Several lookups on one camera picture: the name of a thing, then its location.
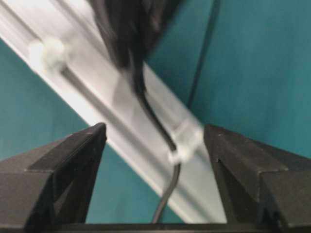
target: black object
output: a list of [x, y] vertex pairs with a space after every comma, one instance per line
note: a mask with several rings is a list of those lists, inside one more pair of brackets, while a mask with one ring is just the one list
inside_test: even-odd
[[311, 160], [208, 125], [205, 142], [228, 224], [311, 232]]
[[97, 124], [0, 162], [0, 232], [310, 232], [311, 160], [211, 125], [205, 141], [227, 224], [84, 224], [105, 143]]
[[83, 223], [105, 145], [97, 124], [0, 162], [0, 232]]
[[145, 57], [163, 34], [182, 0], [89, 0], [101, 36], [117, 68], [130, 63], [139, 41]]

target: black cable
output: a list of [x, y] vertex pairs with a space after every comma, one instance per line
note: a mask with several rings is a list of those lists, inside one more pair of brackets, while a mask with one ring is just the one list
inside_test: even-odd
[[[161, 122], [159, 121], [159, 119], [157, 118], [157, 116], [155, 115], [154, 111], [152, 110], [151, 106], [149, 105], [147, 99], [146, 99], [146, 87], [145, 87], [145, 83], [144, 83], [144, 77], [143, 77], [143, 73], [142, 70], [139, 71], [139, 73], [136, 73], [138, 76], [135, 77], [135, 73], [134, 73], [134, 92], [137, 96], [137, 99], [142, 107], [142, 109], [144, 110], [145, 114], [147, 115], [147, 117], [151, 120], [151, 122], [153, 123], [153, 125], [157, 128], [157, 130], [159, 131], [159, 133], [162, 135], [162, 137], [164, 138], [165, 142], [168, 144], [171, 152], [176, 151], [176, 144], [173, 142], [173, 140], [171, 139], [170, 135], [167, 133], [167, 131], [164, 129], [163, 125], [161, 124]], [[162, 213], [165, 209], [165, 206], [172, 194], [172, 192], [174, 191], [177, 183], [178, 183], [178, 179], [179, 179], [179, 173], [180, 173], [180, 169], [181, 169], [181, 165], [177, 164], [174, 166], [174, 171], [173, 171], [173, 177], [172, 180], [168, 186], [168, 188], [165, 190], [164, 194], [161, 197], [161, 200], [156, 208], [156, 211], [154, 213], [153, 216], [153, 220], [152, 223], [158, 223], [161, 219]]]
[[[95, 19], [96, 18], [101, 18], [100, 16], [102, 16], [102, 14], [105, 16], [105, 11], [104, 8], [102, 8], [102, 3], [100, 1], [94, 0], [91, 1], [94, 2], [93, 3], [93, 9], [95, 11]], [[106, 33], [104, 31], [104, 27], [102, 26], [101, 22], [96, 20], [99, 31], [101, 32], [101, 37], [103, 39], [103, 41], [106, 42], [110, 42], [109, 39], [110, 37], [106, 38]], [[168, 134], [168, 132], [165, 130], [165, 128], [163, 127], [163, 125], [161, 124], [161, 122], [159, 121], [159, 119], [157, 118], [157, 116], [155, 115], [154, 111], [152, 110], [150, 104], [147, 101], [146, 98], [146, 94], [147, 94], [147, 90], [145, 87], [145, 82], [144, 82], [144, 77], [143, 77], [143, 57], [145, 54], [145, 49], [142, 47], [143, 42], [141, 39], [141, 35], [138, 33], [135, 38], [133, 38], [132, 41], [132, 45], [129, 47], [129, 66], [126, 67], [125, 71], [125, 75], [127, 76], [127, 78], [129, 79], [129, 82], [131, 82], [131, 86], [133, 87], [134, 93], [142, 107], [142, 109], [144, 110], [146, 116], [150, 119], [150, 121], [153, 123], [153, 125], [155, 126], [155, 128], [159, 131], [159, 133], [161, 134], [161, 136], [163, 137], [164, 141], [167, 143], [167, 145], [169, 146], [171, 152], [176, 151], [176, 144], [174, 143], [174, 141], [172, 140], [172, 138], [170, 137], [170, 135]], [[118, 44], [119, 46], [127, 46], [127, 44]], [[110, 55], [116, 55], [114, 54], [115, 52], [121, 52], [120, 50], [116, 50], [113, 44], [109, 44], [107, 45], [108, 49], [110, 50]], [[122, 58], [124, 58], [127, 55], [126, 53], [122, 53]], [[168, 186], [168, 188], [166, 189], [166, 191], [164, 192], [159, 205], [155, 211], [152, 223], [157, 223], [159, 222], [161, 215], [163, 213], [163, 210], [172, 194], [172, 192], [174, 191], [177, 182], [178, 182], [178, 178], [179, 178], [179, 173], [180, 173], [180, 169], [181, 169], [181, 165], [175, 165], [174, 166], [174, 171], [173, 171], [173, 177], [172, 180]]]
[[217, 16], [218, 16], [219, 9], [220, 9], [220, 1], [221, 0], [214, 0], [212, 3], [211, 12], [209, 14], [208, 22], [207, 22], [207, 28], [205, 30], [205, 34], [204, 34], [204, 38], [203, 38], [203, 44], [202, 44], [202, 49], [201, 49], [200, 56], [199, 56], [199, 61], [198, 61], [197, 66], [196, 66], [195, 74], [193, 77], [193, 82], [191, 85], [191, 90], [190, 90], [188, 104], [187, 104], [188, 108], [191, 108], [193, 98], [194, 98], [194, 94], [195, 94], [196, 88], [198, 86], [199, 78], [200, 78], [201, 73], [202, 73], [204, 59], [205, 59], [207, 50], [209, 48], [209, 43], [210, 43], [211, 37], [213, 35], [214, 27], [215, 27], [215, 24], [217, 21]]
[[160, 221], [162, 213], [165, 209], [165, 206], [166, 206], [172, 192], [174, 191], [174, 189], [176, 188], [176, 185], [178, 183], [180, 168], [181, 168], [180, 164], [177, 164], [174, 166], [174, 172], [173, 172], [173, 177], [172, 177], [171, 183], [170, 183], [169, 187], [166, 189], [165, 193], [163, 194], [163, 196], [162, 196], [162, 198], [161, 198], [161, 200], [157, 206], [154, 217], [152, 219], [152, 223], [158, 223]]

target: teal wall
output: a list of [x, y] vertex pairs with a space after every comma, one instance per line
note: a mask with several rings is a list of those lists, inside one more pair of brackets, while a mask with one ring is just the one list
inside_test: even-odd
[[[188, 0], [149, 64], [186, 103], [210, 0]], [[311, 1], [221, 0], [191, 111], [203, 122], [311, 157]], [[0, 43], [0, 158], [86, 124]], [[110, 148], [88, 222], [148, 222], [156, 194]], [[166, 222], [180, 222], [167, 209]]]
[[[185, 103], [209, 6], [186, 1], [149, 59]], [[310, 12], [310, 0], [220, 0], [191, 107], [201, 122], [311, 157]]]
[[[87, 127], [2, 41], [0, 70], [0, 159]], [[148, 223], [158, 201], [155, 192], [106, 146], [87, 221]], [[169, 208], [163, 221], [181, 222]]]

